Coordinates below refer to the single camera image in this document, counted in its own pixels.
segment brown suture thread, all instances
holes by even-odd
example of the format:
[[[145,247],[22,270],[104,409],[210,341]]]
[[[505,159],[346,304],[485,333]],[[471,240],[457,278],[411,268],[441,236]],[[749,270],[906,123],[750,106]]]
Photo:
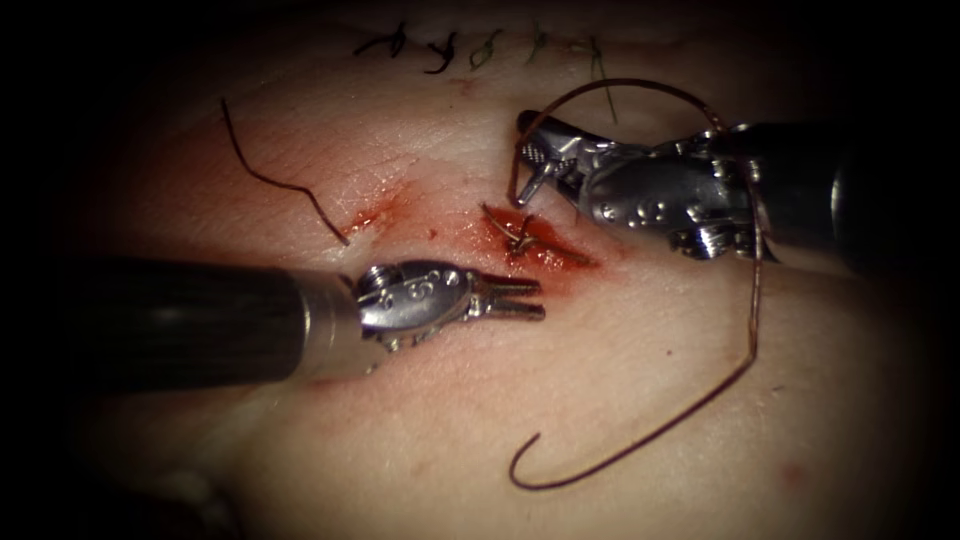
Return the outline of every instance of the brown suture thread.
[[[378,43],[390,43],[390,58],[396,58],[400,54],[400,50],[403,49],[403,44],[407,42],[407,35],[403,32],[403,27],[406,25],[406,22],[401,22],[400,26],[397,27],[397,31],[389,36],[382,36],[378,38],[373,38],[370,41],[364,43],[363,45],[357,47],[353,51],[354,56],[359,56],[360,53],[373,47]]]
[[[571,99],[591,90],[596,90],[599,88],[607,88],[610,86],[638,86],[641,88],[647,88],[650,90],[658,90],[665,92],[674,97],[680,98],[694,107],[698,108],[706,117],[713,128],[716,130],[718,135],[725,136],[727,134],[726,125],[720,120],[720,117],[716,112],[713,111],[706,103],[700,101],[696,97],[683,90],[674,88],[667,84],[658,83],[655,81],[648,81],[643,79],[606,79],[601,81],[595,81],[589,84],[585,84],[579,88],[575,88],[570,92],[567,92],[556,101],[548,105],[543,111],[530,123],[523,135],[520,136],[520,139],[517,141],[517,144],[514,148],[513,162],[511,164],[510,171],[510,182],[509,182],[509,192],[508,199],[510,204],[514,208],[522,208],[523,205],[520,204],[520,201],[517,199],[517,174],[520,167],[520,156],[523,150],[523,147],[526,146],[530,136],[534,131],[540,126],[545,118],[547,118],[553,111],[557,110],[561,105],[570,101]],[[733,155],[736,156],[737,166],[740,169],[740,174],[745,180],[747,185],[747,193],[750,196],[750,205],[753,211],[753,235],[754,235],[754,252],[753,252],[753,283],[751,287],[750,294],[750,314],[747,319],[747,343],[748,350],[747,354],[740,359],[740,361],[734,365],[733,369],[727,374],[726,377],[721,379],[717,384],[715,384],[711,389],[707,390],[699,398],[695,399],[692,403],[689,403],[685,407],[679,410],[679,412],[673,414],[669,419],[663,422],[656,429],[648,432],[639,439],[636,439],[626,447],[621,450],[614,452],[607,458],[599,461],[598,463],[583,469],[582,471],[575,473],[573,475],[561,478],[559,480],[552,480],[547,482],[526,482],[517,477],[517,464],[520,462],[520,458],[540,439],[540,433],[535,433],[519,450],[513,455],[513,459],[510,461],[510,467],[508,473],[510,476],[510,481],[513,484],[521,489],[526,489],[530,491],[543,491],[549,489],[557,489],[570,484],[579,482],[585,478],[593,476],[594,474],[599,473],[600,471],[606,469],[607,467],[613,465],[614,463],[620,461],[621,459],[629,456],[633,452],[643,448],[651,441],[657,439],[664,433],[670,431],[672,428],[695,414],[697,411],[702,409],[706,404],[713,401],[714,398],[722,394],[728,388],[730,388],[740,377],[743,376],[747,370],[753,365],[754,361],[757,358],[757,336],[760,327],[760,277],[761,269],[763,268],[763,244],[760,228],[760,219],[759,212],[757,208],[757,197],[755,193],[755,187],[753,182],[750,181],[749,168],[740,155],[735,151]]]
[[[426,73],[427,75],[436,75],[438,73],[443,73],[444,71],[447,70],[447,66],[449,66],[450,61],[453,60],[453,53],[454,53],[453,38],[455,37],[457,37],[457,33],[450,32],[450,37],[447,38],[447,47],[445,49],[441,49],[440,47],[437,47],[433,43],[427,43],[427,46],[430,47],[431,51],[439,54],[443,58],[443,65],[440,66],[439,69],[435,69],[433,71],[424,71],[424,73]]]
[[[310,202],[313,204],[313,209],[316,210],[317,215],[320,216],[320,220],[323,221],[323,224],[330,229],[330,232],[337,237],[337,240],[340,241],[344,246],[350,245],[350,240],[347,239],[343,233],[334,226],[333,222],[330,221],[330,218],[327,217],[327,213],[323,211],[323,208],[320,207],[320,203],[317,202],[317,198],[313,196],[313,192],[303,186],[297,186],[294,184],[287,184],[285,182],[278,182],[272,178],[268,178],[265,175],[253,170],[252,167],[247,163],[247,158],[243,156],[243,152],[240,150],[240,143],[237,142],[237,135],[233,131],[233,122],[230,120],[230,111],[227,109],[227,100],[220,98],[220,110],[223,111],[223,120],[227,124],[227,132],[230,134],[230,142],[233,143],[233,151],[237,154],[237,158],[240,160],[240,164],[243,165],[243,168],[246,169],[247,173],[273,187],[278,187],[280,189],[289,189],[290,191],[297,191],[303,193],[310,199]]]
[[[520,231],[516,234],[510,232],[502,223],[497,221],[497,218],[494,217],[493,213],[490,212],[490,208],[487,207],[485,203],[480,203],[480,208],[483,210],[484,215],[490,220],[490,223],[497,228],[504,236],[507,237],[507,247],[509,248],[509,254],[519,257],[527,252],[528,249],[539,246],[546,251],[550,251],[560,255],[565,259],[570,259],[584,266],[593,266],[596,264],[593,259],[587,257],[586,255],[581,255],[575,251],[562,248],[558,245],[552,244],[540,238],[527,234],[527,227],[530,225],[530,222],[533,221],[533,215],[530,214],[523,218],[523,224],[520,226]]]

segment red blood stain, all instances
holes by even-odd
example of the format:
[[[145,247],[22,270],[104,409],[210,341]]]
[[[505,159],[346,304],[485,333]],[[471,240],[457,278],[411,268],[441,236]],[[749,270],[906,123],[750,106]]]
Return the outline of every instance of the red blood stain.
[[[494,219],[496,219],[500,225],[502,225],[511,233],[519,235],[520,227],[523,225],[523,220],[525,218],[522,213],[516,210],[508,210],[503,208],[488,208]],[[589,259],[586,253],[579,250],[576,246],[570,245],[569,242],[565,241],[557,233],[556,229],[553,228],[553,225],[550,225],[540,217],[535,217],[530,222],[530,224],[527,226],[526,235],[534,236],[543,243],[532,245],[520,255],[514,255],[510,253],[510,248],[508,246],[510,239],[493,223],[491,223],[486,216],[481,214],[481,219],[483,220],[486,231],[491,239],[491,248],[499,250],[501,253],[503,253],[504,261],[511,266],[519,267],[526,266],[529,263],[537,263],[538,266],[548,270],[565,271],[572,269],[595,269],[599,267],[596,261]],[[577,253],[583,257],[587,257],[589,262],[565,256],[563,251],[569,251]]]
[[[780,466],[780,478],[787,491],[798,491],[808,481],[809,472],[803,465],[789,461]]]
[[[380,210],[361,210],[357,212],[357,216],[354,218],[353,223],[347,225],[346,227],[341,227],[340,232],[344,235],[350,235],[358,233],[367,228],[367,225],[370,225],[380,217]]]
[[[386,220],[385,216],[396,217],[399,211],[410,206],[409,182],[397,183],[384,190],[379,196],[372,198],[367,207],[358,210],[350,225],[342,227],[340,232],[345,236],[365,230],[371,224]]]

